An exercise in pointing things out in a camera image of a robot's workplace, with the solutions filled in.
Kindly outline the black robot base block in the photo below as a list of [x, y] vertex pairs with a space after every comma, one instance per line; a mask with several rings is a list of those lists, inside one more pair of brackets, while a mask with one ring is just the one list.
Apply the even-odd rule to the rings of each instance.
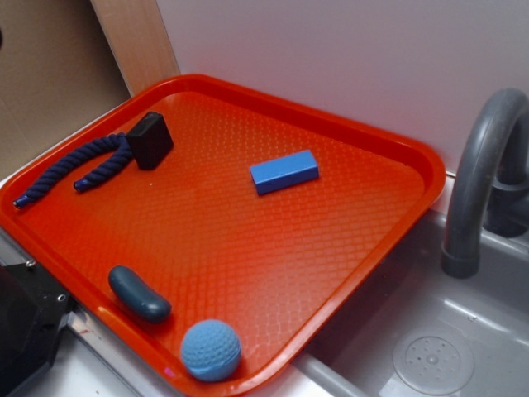
[[52, 368], [73, 300], [41, 265], [1, 268], [1, 395], [13, 396]]

